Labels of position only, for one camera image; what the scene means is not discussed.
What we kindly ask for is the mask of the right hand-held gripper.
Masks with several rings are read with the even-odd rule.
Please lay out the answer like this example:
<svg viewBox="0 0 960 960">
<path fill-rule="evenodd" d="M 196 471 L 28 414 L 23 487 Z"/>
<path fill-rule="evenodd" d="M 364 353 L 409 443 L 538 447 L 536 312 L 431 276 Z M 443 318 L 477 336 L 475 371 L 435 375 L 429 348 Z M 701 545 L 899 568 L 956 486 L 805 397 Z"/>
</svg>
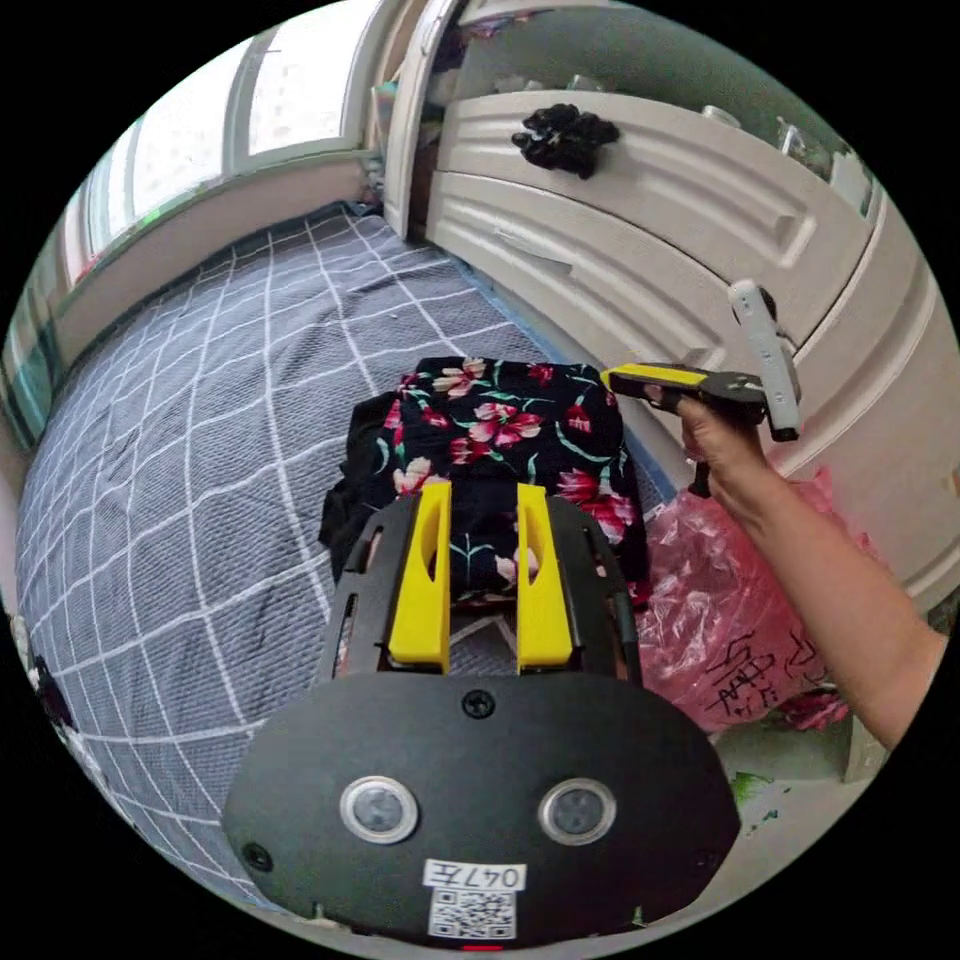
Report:
<svg viewBox="0 0 960 960">
<path fill-rule="evenodd" d="M 755 431 L 768 415 L 761 381 L 745 373 L 627 363 L 602 371 L 601 380 L 611 393 L 642 400 L 673 416 L 679 401 L 690 398 L 738 430 Z"/>
</svg>

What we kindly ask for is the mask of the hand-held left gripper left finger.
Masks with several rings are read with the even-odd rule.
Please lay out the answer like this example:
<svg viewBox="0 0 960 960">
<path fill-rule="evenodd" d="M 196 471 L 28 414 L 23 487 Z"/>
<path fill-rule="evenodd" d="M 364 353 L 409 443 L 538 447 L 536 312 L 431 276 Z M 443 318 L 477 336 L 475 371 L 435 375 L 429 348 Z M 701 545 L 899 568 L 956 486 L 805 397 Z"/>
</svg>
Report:
<svg viewBox="0 0 960 960">
<path fill-rule="evenodd" d="M 429 483 L 412 502 L 415 510 L 387 649 L 401 668 L 446 673 L 450 665 L 451 484 Z"/>
</svg>

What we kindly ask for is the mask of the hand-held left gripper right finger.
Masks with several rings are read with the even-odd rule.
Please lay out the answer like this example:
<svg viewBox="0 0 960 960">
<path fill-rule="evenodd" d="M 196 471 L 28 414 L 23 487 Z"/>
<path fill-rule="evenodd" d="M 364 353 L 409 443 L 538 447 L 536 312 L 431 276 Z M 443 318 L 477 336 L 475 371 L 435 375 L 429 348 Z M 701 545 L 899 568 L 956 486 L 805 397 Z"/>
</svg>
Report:
<svg viewBox="0 0 960 960">
<path fill-rule="evenodd" d="M 565 669 L 573 638 L 544 488 L 518 486 L 517 534 L 517 670 Z"/>
</svg>

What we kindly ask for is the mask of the person's right hand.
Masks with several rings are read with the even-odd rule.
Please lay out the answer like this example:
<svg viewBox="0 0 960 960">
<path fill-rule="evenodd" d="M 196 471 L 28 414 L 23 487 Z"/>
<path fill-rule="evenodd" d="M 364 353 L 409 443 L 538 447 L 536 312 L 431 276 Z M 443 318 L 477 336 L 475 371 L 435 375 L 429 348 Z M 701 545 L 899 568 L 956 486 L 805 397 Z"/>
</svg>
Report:
<svg viewBox="0 0 960 960">
<path fill-rule="evenodd" d="M 712 496 L 736 520 L 761 520 L 780 478 L 762 450 L 757 430 L 733 424 L 691 398 L 677 406 L 687 457 L 709 468 Z"/>
</svg>

